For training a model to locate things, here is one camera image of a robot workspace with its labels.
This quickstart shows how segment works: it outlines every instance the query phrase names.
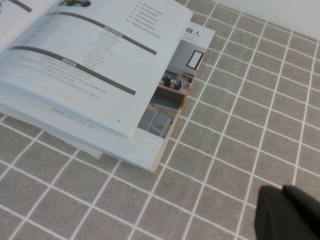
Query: tiled floor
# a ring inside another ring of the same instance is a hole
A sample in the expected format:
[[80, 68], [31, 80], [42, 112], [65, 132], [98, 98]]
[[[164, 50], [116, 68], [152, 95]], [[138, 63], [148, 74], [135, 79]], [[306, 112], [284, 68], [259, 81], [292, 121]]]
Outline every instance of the tiled floor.
[[319, 42], [179, 2], [216, 34], [157, 172], [0, 114], [1, 240], [253, 240], [261, 185], [320, 200]]

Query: stack of books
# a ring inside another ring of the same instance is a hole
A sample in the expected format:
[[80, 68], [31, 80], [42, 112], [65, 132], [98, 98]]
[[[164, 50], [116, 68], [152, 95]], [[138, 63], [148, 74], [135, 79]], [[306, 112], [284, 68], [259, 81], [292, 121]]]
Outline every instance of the stack of books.
[[0, 112], [154, 171], [215, 32], [173, 0], [0, 3]]

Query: gray tile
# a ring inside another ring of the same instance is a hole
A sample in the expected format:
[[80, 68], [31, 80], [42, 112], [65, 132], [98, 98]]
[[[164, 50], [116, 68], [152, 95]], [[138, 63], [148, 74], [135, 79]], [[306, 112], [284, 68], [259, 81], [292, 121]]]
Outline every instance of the gray tile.
[[114, 175], [144, 190], [151, 191], [161, 170], [162, 166], [158, 166], [153, 173], [122, 161]]
[[215, 69], [209, 83], [237, 94], [243, 79], [227, 72]]
[[205, 86], [205, 83], [203, 81], [199, 81], [197, 79], [193, 79], [191, 87], [189, 88], [188, 96], [197, 99], [199, 97], [202, 89], [204, 88], [204, 86]]
[[176, 2], [180, 3], [181, 5], [185, 5], [187, 0], [175, 0]]
[[255, 124], [264, 126], [268, 109], [245, 99], [238, 98], [232, 113]]
[[271, 111], [266, 127], [298, 141], [301, 135], [302, 123], [281, 113]]
[[209, 18], [208, 22], [205, 24], [205, 27], [208, 29], [215, 30], [215, 35], [227, 39], [232, 31], [232, 27], [226, 25], [222, 22], [216, 21], [212, 18]]
[[220, 134], [189, 122], [180, 141], [207, 154], [215, 153]]
[[55, 136], [52, 136], [47, 132], [42, 133], [38, 139], [70, 155], [72, 155], [77, 150], [74, 146]]
[[195, 74], [196, 79], [200, 79], [202, 81], [206, 81], [212, 71], [212, 67], [206, 64], [200, 63], [199, 69]]
[[247, 16], [247, 17], [249, 17], [249, 18], [251, 18], [251, 19], [255, 19], [255, 20], [259, 21], [259, 22], [264, 22], [264, 23], [266, 22], [266, 20], [264, 20], [264, 19], [262, 19], [262, 18], [253, 16], [253, 15], [250, 15], [250, 14], [247, 14], [247, 13], [242, 13], [242, 15], [243, 15], [243, 16]]
[[0, 126], [0, 159], [12, 163], [31, 142], [30, 139], [4, 126]]
[[320, 152], [302, 145], [299, 166], [320, 175]]
[[286, 28], [286, 27], [283, 27], [283, 26], [274, 24], [274, 23], [272, 23], [272, 22], [270, 22], [270, 21], [268, 21], [268, 25], [273, 26], [273, 27], [276, 27], [276, 28], [278, 28], [278, 29], [281, 29], [281, 30], [283, 30], [283, 31], [285, 31], [285, 32], [291, 33], [291, 30], [290, 30], [289, 28]]
[[227, 113], [201, 102], [198, 103], [191, 116], [192, 121], [221, 133], [225, 127], [227, 118]]
[[265, 24], [242, 15], [236, 25], [237, 28], [260, 36]]
[[72, 160], [54, 185], [88, 203], [92, 203], [107, 178], [107, 174], [77, 160]]
[[10, 236], [14, 233], [18, 225], [21, 223], [22, 219], [17, 216], [12, 215], [11, 213], [0, 209], [0, 233], [1, 239], [9, 239]]
[[207, 184], [236, 198], [245, 199], [250, 175], [215, 160], [207, 179]]
[[320, 90], [320, 76], [313, 74], [311, 87], [317, 90]]
[[258, 104], [262, 104], [266, 107], [270, 106], [273, 94], [274, 93], [271, 90], [255, 85], [249, 81], [244, 82], [240, 92], [241, 97], [254, 101]]
[[297, 142], [270, 131], [265, 131], [261, 149], [283, 160], [295, 164], [298, 153]]
[[241, 142], [258, 147], [263, 129], [232, 116], [225, 134]]
[[320, 130], [312, 126], [305, 125], [302, 142], [320, 150]]
[[207, 85], [202, 93], [200, 100], [207, 104], [218, 107], [222, 110], [230, 112], [236, 96], [216, 88], [214, 86]]
[[277, 93], [272, 108], [295, 119], [302, 120], [305, 114], [305, 106], [304, 103]]
[[297, 37], [295, 35], [292, 36], [289, 47], [297, 50], [301, 53], [307, 54], [311, 57], [314, 56], [316, 51], [316, 44], [312, 43], [310, 41], [304, 40], [300, 37]]
[[19, 130], [20, 132], [23, 132], [24, 134], [27, 134], [31, 137], [35, 137], [37, 136], [41, 129], [33, 126], [31, 124], [25, 123], [23, 121], [17, 120], [13, 117], [7, 116], [4, 120], [3, 120], [4, 124], [7, 124], [10, 127], [13, 127], [14, 129]]
[[185, 117], [185, 118], [188, 118], [192, 109], [194, 108], [195, 104], [196, 104], [196, 100], [190, 98], [190, 97], [187, 97], [184, 101], [184, 103], [182, 103], [183, 105], [181, 105], [182, 107], [182, 110], [180, 112], [180, 115]]
[[162, 239], [181, 239], [189, 221], [190, 215], [154, 197], [139, 223], [139, 227]]
[[13, 240], [59, 240], [59, 238], [26, 222], [15, 235]]
[[286, 46], [290, 38], [290, 33], [267, 25], [262, 37]]
[[209, 16], [212, 9], [214, 8], [214, 4], [206, 1], [190, 0], [187, 3], [186, 7], [197, 13]]
[[148, 195], [112, 178], [96, 206], [130, 223], [135, 223]]
[[211, 14], [211, 17], [226, 24], [235, 25], [239, 17], [239, 13], [230, 11], [221, 6], [216, 6]]
[[277, 60], [260, 52], [255, 53], [252, 61], [253, 65], [273, 72], [275, 74], [278, 74], [280, 72], [281, 63], [282, 62], [280, 60]]
[[181, 118], [181, 117], [178, 117], [175, 125], [174, 125], [174, 128], [173, 128], [173, 131], [172, 131], [172, 134], [171, 134], [171, 137], [173, 139], [178, 139], [181, 131], [182, 131], [182, 128], [184, 127], [186, 123], [186, 120]]
[[278, 80], [276, 74], [267, 72], [261, 68], [250, 66], [246, 79], [266, 88], [274, 90]]
[[5, 172], [6, 169], [7, 169], [7, 166], [0, 163], [0, 176]]
[[153, 237], [148, 236], [141, 231], [135, 230], [131, 240], [155, 240]]
[[248, 48], [255, 49], [259, 38], [240, 29], [235, 29], [231, 35], [230, 40], [238, 44], [247, 46]]
[[205, 179], [212, 157], [178, 144], [168, 166], [200, 181]]
[[234, 236], [217, 228], [196, 216], [192, 219], [186, 240], [232, 240]]
[[223, 137], [216, 157], [251, 172], [256, 155], [257, 151], [255, 149], [227, 137]]
[[305, 122], [308, 124], [311, 124], [317, 128], [320, 128], [320, 110], [316, 109], [312, 106], [308, 106], [308, 109], [306, 111], [306, 118]]
[[297, 81], [298, 83], [309, 85], [310, 73], [296, 66], [284, 63], [281, 76]]
[[308, 40], [311, 41], [311, 42], [317, 43], [317, 39], [315, 39], [315, 38], [313, 38], [313, 37], [304, 35], [304, 34], [299, 33], [299, 32], [297, 32], [297, 31], [293, 31], [293, 34], [296, 35], [296, 36], [299, 36], [299, 37], [308, 39]]
[[248, 64], [222, 54], [216, 67], [239, 77], [244, 77], [248, 68]]
[[214, 66], [216, 64], [216, 61], [219, 55], [220, 53], [218, 51], [208, 49], [204, 54], [202, 62], [205, 64], [209, 64], [210, 66]]
[[294, 172], [294, 166], [261, 152], [254, 174], [282, 186], [292, 184]]
[[0, 181], [0, 204], [25, 216], [46, 188], [42, 183], [11, 169]]
[[254, 54], [254, 50], [233, 42], [228, 42], [223, 53], [249, 63]]
[[227, 7], [226, 5], [223, 5], [223, 4], [217, 4], [217, 5], [220, 6], [220, 7], [225, 8], [225, 9], [229, 9], [229, 10], [231, 10], [231, 11], [234, 11], [234, 12], [236, 12], [236, 13], [240, 13], [240, 11], [238, 11], [238, 10], [232, 8], [232, 7]]
[[320, 60], [320, 47], [318, 47], [318, 50], [316, 51], [315, 58]]
[[320, 201], [320, 177], [298, 169], [295, 185]]
[[192, 211], [201, 189], [201, 183], [166, 169], [156, 186], [154, 194]]
[[308, 103], [312, 106], [320, 108], [320, 92], [311, 89]]
[[48, 183], [55, 178], [69, 157], [35, 142], [15, 166]]
[[197, 14], [197, 13], [193, 13], [193, 16], [192, 16], [190, 21], [195, 23], [195, 24], [203, 26], [205, 24], [207, 18], [208, 17], [206, 17], [206, 16], [203, 16], [203, 15], [200, 15], [200, 14]]
[[227, 42], [227, 40], [225, 40], [224, 38], [215, 35], [215, 36], [213, 36], [213, 38], [209, 44], [209, 48], [217, 50], [217, 51], [222, 51], [226, 42]]
[[308, 71], [311, 71], [311, 67], [313, 64], [313, 59], [311, 57], [308, 57], [291, 49], [288, 49], [288, 51], [286, 52], [285, 61]]
[[169, 154], [171, 153], [172, 149], [174, 148], [174, 145], [175, 145], [175, 142], [173, 140], [169, 139], [167, 145], [165, 146], [164, 152], [162, 154], [160, 163], [164, 164], [167, 161]]
[[266, 181], [260, 180], [259, 178], [253, 177], [248, 197], [248, 203], [257, 206], [258, 194], [261, 186], [270, 186], [270, 184]]
[[320, 61], [318, 60], [314, 61], [313, 72], [315, 74], [320, 74]]
[[242, 206], [241, 202], [205, 187], [195, 213], [235, 232]]
[[93, 209], [75, 236], [75, 240], [126, 240], [130, 232], [130, 226]]
[[99, 159], [96, 159], [84, 151], [79, 151], [76, 157], [108, 172], [112, 172], [119, 161], [118, 159], [106, 154], [102, 154]]
[[299, 101], [305, 102], [307, 100], [307, 87], [282, 77], [279, 79], [278, 87], [276, 90], [279, 93], [285, 94]]
[[255, 216], [256, 210], [251, 206], [245, 206], [244, 215], [239, 234], [247, 239], [255, 240]]
[[261, 39], [257, 50], [283, 60], [286, 48], [271, 41]]
[[51, 189], [34, 210], [30, 219], [68, 239], [88, 208], [87, 205]]

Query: black object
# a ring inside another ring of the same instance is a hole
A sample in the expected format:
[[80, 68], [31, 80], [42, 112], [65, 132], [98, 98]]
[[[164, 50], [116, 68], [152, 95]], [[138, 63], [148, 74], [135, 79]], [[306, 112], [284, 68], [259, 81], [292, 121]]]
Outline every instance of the black object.
[[67, 0], [66, 6], [73, 6], [75, 4], [80, 4], [82, 7], [89, 7], [91, 5], [91, 2], [89, 0], [87, 1], [81, 1], [81, 0]]
[[254, 229], [257, 240], [320, 240], [320, 202], [295, 186], [262, 186]]
[[164, 86], [168, 87], [168, 88], [172, 88], [174, 90], [179, 90], [181, 89], [181, 81], [174, 79], [172, 77], [169, 76], [164, 76], [160, 83], [162, 83]]

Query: book page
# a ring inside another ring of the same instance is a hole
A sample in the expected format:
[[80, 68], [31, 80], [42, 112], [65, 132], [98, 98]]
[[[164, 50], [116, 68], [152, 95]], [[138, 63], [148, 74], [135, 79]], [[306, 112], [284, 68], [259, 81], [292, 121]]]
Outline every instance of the book page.
[[57, 0], [0, 0], [0, 53]]
[[132, 136], [191, 15], [173, 0], [62, 1], [2, 57], [0, 81]]

